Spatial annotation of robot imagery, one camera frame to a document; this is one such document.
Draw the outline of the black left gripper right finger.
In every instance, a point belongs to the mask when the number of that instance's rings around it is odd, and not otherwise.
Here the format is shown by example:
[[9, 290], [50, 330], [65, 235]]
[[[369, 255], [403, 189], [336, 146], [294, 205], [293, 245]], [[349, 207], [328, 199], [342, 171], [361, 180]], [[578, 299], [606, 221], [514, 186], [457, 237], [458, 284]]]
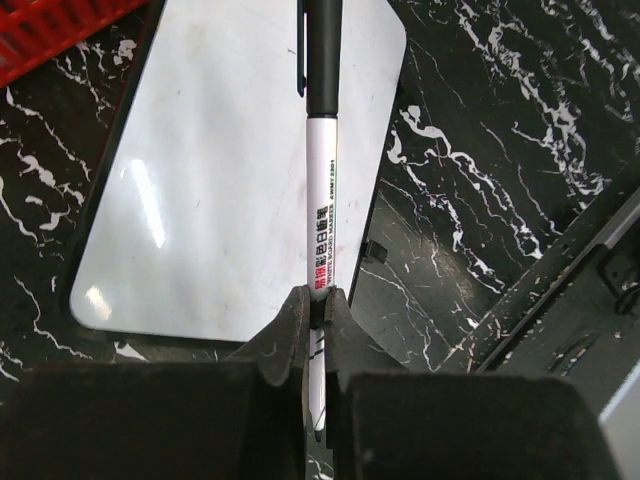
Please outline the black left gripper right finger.
[[338, 479], [597, 479], [600, 430], [553, 378], [413, 373], [369, 358], [342, 291], [326, 305], [327, 445]]

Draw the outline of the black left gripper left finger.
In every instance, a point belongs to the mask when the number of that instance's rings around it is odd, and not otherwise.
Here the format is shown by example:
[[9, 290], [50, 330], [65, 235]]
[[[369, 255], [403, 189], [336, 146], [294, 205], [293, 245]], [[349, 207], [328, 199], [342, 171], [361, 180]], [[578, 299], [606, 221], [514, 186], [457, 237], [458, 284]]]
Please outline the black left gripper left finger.
[[301, 479], [307, 288], [218, 362], [31, 370], [1, 413], [5, 479]]

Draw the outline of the small white whiteboard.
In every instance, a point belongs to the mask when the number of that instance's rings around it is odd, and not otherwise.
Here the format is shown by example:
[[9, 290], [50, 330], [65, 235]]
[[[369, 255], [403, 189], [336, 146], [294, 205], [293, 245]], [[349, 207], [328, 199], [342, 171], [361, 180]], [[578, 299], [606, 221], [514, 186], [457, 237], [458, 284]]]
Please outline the small white whiteboard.
[[155, 1], [85, 204], [64, 310], [250, 339], [306, 280], [292, 1]]

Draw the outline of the white whiteboard marker pen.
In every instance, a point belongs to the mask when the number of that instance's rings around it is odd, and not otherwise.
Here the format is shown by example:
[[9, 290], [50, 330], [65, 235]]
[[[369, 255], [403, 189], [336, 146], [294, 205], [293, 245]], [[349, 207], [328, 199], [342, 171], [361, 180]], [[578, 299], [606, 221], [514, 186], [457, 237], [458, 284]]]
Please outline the white whiteboard marker pen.
[[339, 78], [343, 3], [297, 3], [297, 90], [306, 100], [306, 281], [310, 294], [309, 413], [326, 425], [325, 307], [335, 286]]

